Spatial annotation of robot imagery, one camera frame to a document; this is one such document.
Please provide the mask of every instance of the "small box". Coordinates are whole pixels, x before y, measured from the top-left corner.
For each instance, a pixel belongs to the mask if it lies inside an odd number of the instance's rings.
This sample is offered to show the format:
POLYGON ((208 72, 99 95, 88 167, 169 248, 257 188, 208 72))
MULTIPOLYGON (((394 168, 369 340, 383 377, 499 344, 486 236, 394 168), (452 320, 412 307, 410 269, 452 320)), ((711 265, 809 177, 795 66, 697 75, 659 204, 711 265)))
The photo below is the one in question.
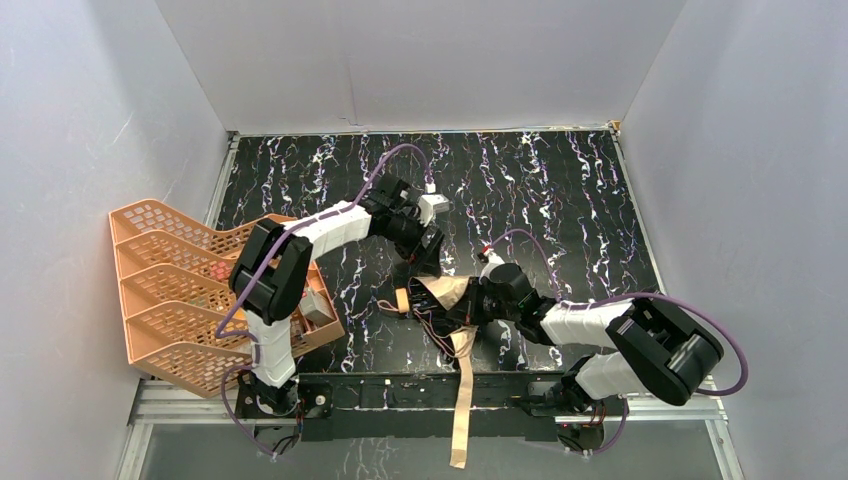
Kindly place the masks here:
POLYGON ((330 302, 312 287, 306 287, 303 290, 303 298, 300 300, 300 313, 316 327, 329 325, 336 320, 330 302))

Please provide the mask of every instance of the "white backdrop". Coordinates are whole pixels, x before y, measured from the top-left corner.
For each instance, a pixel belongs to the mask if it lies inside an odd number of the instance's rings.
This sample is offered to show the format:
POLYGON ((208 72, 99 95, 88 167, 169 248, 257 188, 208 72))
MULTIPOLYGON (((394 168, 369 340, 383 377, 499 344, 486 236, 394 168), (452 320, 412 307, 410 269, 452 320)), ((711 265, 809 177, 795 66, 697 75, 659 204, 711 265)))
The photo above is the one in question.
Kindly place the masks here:
POLYGON ((603 123, 685 0, 157 0, 228 130, 603 123))
POLYGON ((750 479, 848 472, 846 23, 839 1, 690 0, 622 125, 669 292, 748 354, 725 405, 750 479))
POLYGON ((114 478, 138 384, 107 213, 202 218, 226 147, 152 0, 0 2, 0 477, 114 478))

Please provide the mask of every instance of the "mesh pattern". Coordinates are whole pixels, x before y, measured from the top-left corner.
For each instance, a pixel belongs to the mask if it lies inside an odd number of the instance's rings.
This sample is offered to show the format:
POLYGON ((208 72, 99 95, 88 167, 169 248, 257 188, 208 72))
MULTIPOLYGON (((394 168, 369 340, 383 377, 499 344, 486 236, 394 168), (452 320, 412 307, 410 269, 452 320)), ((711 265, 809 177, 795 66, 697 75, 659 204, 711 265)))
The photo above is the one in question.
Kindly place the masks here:
MULTIPOLYGON (((227 282, 234 263, 232 259, 225 259, 159 230, 135 236, 116 248, 141 264, 142 268, 167 263, 221 283, 227 282)), ((118 256, 119 263, 122 263, 123 255, 118 256)), ((126 271, 124 265, 119 267, 126 271)))
POLYGON ((292 313, 291 320, 292 357, 294 358, 305 355, 315 349, 315 347, 311 347, 306 343, 306 340, 303 338, 303 333, 306 331, 304 325, 306 325, 306 319, 300 314, 300 309, 298 308, 292 313))
MULTIPOLYGON (((111 215, 114 222, 121 223, 135 234, 162 230, 221 257, 238 253, 256 224, 253 221, 232 230, 213 230, 156 200, 142 200, 115 210, 111 215)), ((281 215, 268 217, 278 222, 291 220, 281 215)))
MULTIPOLYGON (((151 330, 172 342, 191 342, 219 348, 235 348, 247 342, 245 336, 215 338, 215 328, 223 315, 182 302, 166 302, 128 318, 127 321, 151 330)), ((225 332, 247 330, 247 322, 233 319, 225 332)))
MULTIPOLYGON (((219 391, 224 372, 234 365, 249 363, 250 355, 177 343, 152 353, 144 362, 161 370, 162 377, 178 377, 183 388, 209 397, 219 391)), ((227 388, 235 387, 236 383, 236 375, 233 375, 227 381, 227 388)))
POLYGON ((142 270, 121 280, 121 283, 146 300, 146 305, 137 305, 135 311, 127 312, 129 315, 173 300, 222 314, 235 303, 235 296, 226 285, 173 265, 142 270))
MULTIPOLYGON (((130 363, 202 397, 215 395, 227 369, 251 360, 246 337, 217 339, 215 328, 235 302, 227 280, 256 222, 217 231, 161 202, 142 200, 111 212, 110 224, 130 363), (133 333, 142 331, 146 335, 133 333)), ((315 265, 307 282, 326 295, 315 265)), ((246 329, 245 320, 234 319, 226 330, 246 329)), ((292 314, 292 354, 300 357, 343 333, 338 318, 316 330, 298 310, 292 314)), ((236 384, 234 376, 227 388, 236 384)))

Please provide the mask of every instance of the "cable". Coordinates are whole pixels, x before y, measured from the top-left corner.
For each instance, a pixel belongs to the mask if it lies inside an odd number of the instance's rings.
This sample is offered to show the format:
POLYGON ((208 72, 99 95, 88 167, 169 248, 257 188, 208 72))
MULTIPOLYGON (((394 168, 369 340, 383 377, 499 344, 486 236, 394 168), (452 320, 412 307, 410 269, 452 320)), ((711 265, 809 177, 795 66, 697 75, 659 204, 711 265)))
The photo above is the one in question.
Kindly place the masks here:
POLYGON ((507 230, 506 232, 504 232, 503 235, 496 238, 495 241, 491 243, 492 248, 495 248, 495 245, 497 245, 504 238, 512 235, 513 233, 520 233, 520 234, 524 235, 525 237, 529 238, 533 242, 533 245, 536 246, 536 250, 539 251, 539 253, 542 255, 542 260, 545 262, 545 269, 548 270, 548 278, 551 281, 551 288, 554 289, 554 295, 556 295, 557 303, 562 301, 562 296, 559 294, 559 289, 557 288, 557 285, 556 285, 556 275, 554 275, 554 271, 551 268, 551 265, 548 263, 548 256, 545 255, 545 249, 542 248, 542 244, 540 244, 539 241, 536 240, 536 237, 534 237, 532 233, 528 232, 527 230, 524 230, 523 228, 513 228, 512 230, 507 230))
POLYGON ((306 220, 303 220, 302 222, 299 222, 299 223, 293 225, 291 228, 286 229, 283 232, 283 234, 280 235, 280 238, 278 238, 277 241, 274 242, 274 245, 271 247, 270 250, 268 250, 268 254, 262 260, 262 263, 260 263, 259 267, 257 267, 256 272, 254 272, 254 274, 253 274, 253 278, 250 279, 250 281, 247 283, 247 286, 244 288, 244 291, 241 292, 241 295, 239 295, 238 298, 236 299, 236 303, 233 304, 233 306, 230 308, 230 310, 224 316, 223 320, 221 320, 221 323, 218 324, 218 327, 215 329, 215 338, 227 338, 227 337, 232 337, 232 336, 235 336, 235 335, 244 335, 244 336, 248 337, 254 344, 254 352, 255 353, 253 355, 253 364, 252 365, 236 365, 236 366, 233 366, 229 370, 227 370, 224 373, 224 375, 221 377, 221 399, 224 402, 224 407, 227 410, 227 415, 229 415, 230 420, 232 420, 233 423, 235 423, 236 426, 238 426, 239 429, 241 429, 241 431, 245 434, 245 436, 247 438, 251 439, 251 441, 253 441, 253 443, 259 448, 259 450, 261 452, 265 453, 266 455, 270 455, 271 457, 276 457, 276 454, 273 451, 271 451, 270 449, 268 449, 268 447, 266 447, 265 445, 262 445, 258 440, 253 438, 253 435, 250 434, 250 431, 248 431, 248 429, 244 425, 242 425, 242 423, 239 421, 239 419, 236 417, 235 413, 233 412, 233 409, 230 406, 230 403, 227 401, 227 393, 226 393, 226 391, 227 391, 227 378, 229 378, 229 376, 233 372, 235 372, 237 370, 248 370, 249 371, 249 370, 252 370, 254 368, 254 365, 259 364, 260 353, 261 353, 260 348, 259 348, 259 339, 257 339, 255 335, 253 335, 252 333, 250 333, 247 330, 231 330, 229 332, 225 332, 224 329, 227 328, 227 325, 233 319, 233 316, 235 316, 235 314, 239 310, 239 308, 241 308, 241 306, 244 305, 244 302, 245 302, 245 300, 247 300, 248 295, 250 295, 250 292, 256 286, 256 283, 262 277, 262 274, 265 272, 265 269, 268 268, 268 264, 271 263, 271 260, 277 254, 277 250, 279 250, 280 247, 283 245, 283 243, 285 243, 286 239, 288 239, 289 236, 291 236, 291 234, 293 234, 294 232, 296 232, 296 231, 298 231, 302 228, 305 228, 309 225, 312 225, 313 223, 315 223, 319 220, 324 220, 326 218, 329 218, 329 217, 332 217, 332 216, 335 216, 335 215, 340 215, 342 213, 345 213, 345 212, 348 212, 348 211, 354 209, 359 204, 359 202, 362 200, 362 197, 365 196, 365 193, 368 191, 368 187, 371 186, 371 184, 374 182, 374 179, 383 170, 383 167, 386 165, 386 162, 390 158, 394 157, 399 151, 403 150, 404 148, 411 149, 413 155, 418 156, 419 160, 421 160, 421 163, 423 163, 423 165, 424 165, 424 181, 428 186, 432 185, 433 184, 433 173, 430 170, 430 162, 427 161, 427 156, 424 154, 424 152, 420 148, 416 147, 415 145, 412 145, 411 143, 402 143, 400 145, 395 145, 394 147, 392 147, 389 151, 385 152, 380 157, 380 161, 377 162, 377 166, 374 167, 374 170, 372 170, 371 175, 369 175, 368 178, 365 180, 365 183, 362 185, 362 188, 359 190, 359 193, 356 195, 356 198, 354 198, 352 203, 350 203, 349 205, 346 205, 346 206, 344 206, 340 209, 337 209, 337 210, 331 210, 329 212, 324 212, 322 215, 319 215, 317 217, 307 218, 306 220))
MULTIPOLYGON (((494 242, 492 242, 492 244, 491 244, 492 247, 494 248, 494 246, 497 243, 499 243, 506 236, 508 236, 512 233, 524 234, 527 237, 529 237, 530 240, 533 241, 533 244, 536 246, 536 249, 539 251, 539 253, 542 255, 542 258, 545 260, 545 267, 548 270, 548 275, 550 277, 551 286, 553 287, 554 292, 557 292, 556 276, 554 276, 553 270, 551 269, 551 266, 548 264, 548 257, 545 255, 545 250, 542 248, 542 245, 539 243, 538 240, 536 240, 536 238, 533 236, 532 233, 528 232, 527 230, 520 229, 520 228, 508 230, 506 233, 504 233, 503 235, 498 237, 494 242)), ((683 310, 686 310, 689 313, 694 314, 695 316, 701 318, 705 322, 712 325, 712 327, 715 328, 716 331, 718 331, 718 333, 720 333, 721 336, 723 336, 725 340, 727 340, 727 343, 730 344, 730 347, 733 349, 733 352, 736 354, 736 357, 739 359, 739 368, 740 368, 739 380, 732 387, 726 388, 724 390, 707 390, 707 389, 703 389, 703 388, 698 388, 698 389, 695 390, 697 393, 700 393, 700 394, 703 394, 703 395, 713 395, 713 396, 717 396, 717 397, 724 397, 724 396, 727 396, 727 395, 733 395, 734 393, 738 392, 739 390, 742 390, 742 387, 744 387, 745 384, 748 383, 748 359, 747 359, 747 357, 745 357, 745 352, 742 351, 742 346, 739 345, 739 343, 736 341, 736 339, 733 338, 733 335, 731 335, 730 332, 727 330, 727 328, 725 328, 724 325, 719 323, 718 320, 715 320, 714 318, 707 315, 705 312, 699 310, 697 307, 690 305, 690 304, 688 304, 688 303, 686 303, 682 300, 677 300, 676 298, 668 297, 666 295, 661 295, 659 293, 634 292, 634 293, 625 293, 625 294, 622 294, 622 295, 616 295, 614 297, 610 297, 610 298, 607 298, 605 300, 600 300, 600 301, 592 302, 592 303, 565 302, 565 304, 568 306, 568 308, 573 308, 573 309, 576 309, 576 310, 589 310, 589 309, 592 309, 592 308, 601 307, 603 305, 608 305, 610 303, 617 303, 617 302, 621 302, 623 300, 631 300, 631 299, 636 299, 636 298, 650 298, 650 299, 662 300, 664 302, 668 302, 672 305, 675 305, 679 308, 682 308, 683 310)), ((557 294, 557 302, 558 303, 562 302, 559 294, 557 294)))
POLYGON ((627 415, 630 415, 630 405, 627 403, 627 397, 624 397, 624 410, 621 412, 621 423, 618 424, 618 430, 615 431, 615 434, 606 445, 599 447, 597 450, 592 450, 593 455, 604 453, 615 445, 615 442, 618 441, 622 432, 624 432, 624 424, 627 422, 627 415))

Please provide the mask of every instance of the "black table surface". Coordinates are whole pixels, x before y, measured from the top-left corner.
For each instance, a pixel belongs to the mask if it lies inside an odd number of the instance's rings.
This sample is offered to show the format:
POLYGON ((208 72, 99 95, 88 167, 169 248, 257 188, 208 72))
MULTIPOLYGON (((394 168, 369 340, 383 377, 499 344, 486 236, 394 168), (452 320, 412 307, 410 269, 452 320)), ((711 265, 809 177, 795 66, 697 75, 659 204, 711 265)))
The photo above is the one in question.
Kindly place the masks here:
MULTIPOLYGON (((498 251, 522 266, 540 293, 573 301, 656 291, 636 211, 607 130, 245 137, 238 144, 218 228, 266 213, 304 217, 351 199, 380 154, 399 143, 430 157, 439 193, 451 201, 437 223, 445 232, 445 274, 475 275, 476 253, 510 228, 529 230, 547 259, 521 236, 498 251)), ((423 189, 423 167, 409 151, 386 168, 423 189)), ((366 239, 318 259, 346 335, 298 360, 300 373, 453 371, 414 320, 386 315, 405 285, 402 260, 386 240, 366 239)), ((526 341, 507 322, 481 329, 472 365, 480 371, 565 370, 594 347, 526 341)))

